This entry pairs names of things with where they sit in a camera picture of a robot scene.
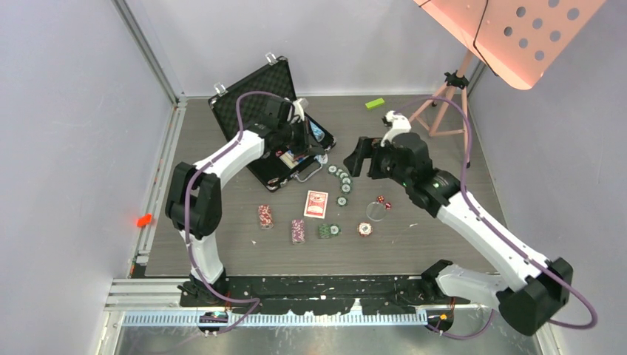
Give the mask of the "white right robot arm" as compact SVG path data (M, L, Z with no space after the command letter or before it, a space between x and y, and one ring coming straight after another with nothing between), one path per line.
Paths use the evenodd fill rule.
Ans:
M426 300L437 304L450 296L484 304L525 336L535 334L567 304L572 266L562 257L549 260L524 245L463 192L457 177L433 166L418 134L402 133L391 142L360 137L343 164L356 178L366 159L369 178L391 179L404 187L415 206L455 230L497 271L489 275L439 260L422 274Z

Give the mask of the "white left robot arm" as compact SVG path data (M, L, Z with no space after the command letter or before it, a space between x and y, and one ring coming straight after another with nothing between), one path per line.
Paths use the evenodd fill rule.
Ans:
M262 111L246 123L242 103L253 96L265 96L271 112ZM226 285L219 281L225 268L216 238L223 213L223 188L239 171L278 146L307 145L311 128L305 114L307 105L305 98L291 101L269 92L246 92L234 104L236 135L207 158L174 168L166 216L183 238L191 275L201 282L198 296L207 305L220 305L227 295Z

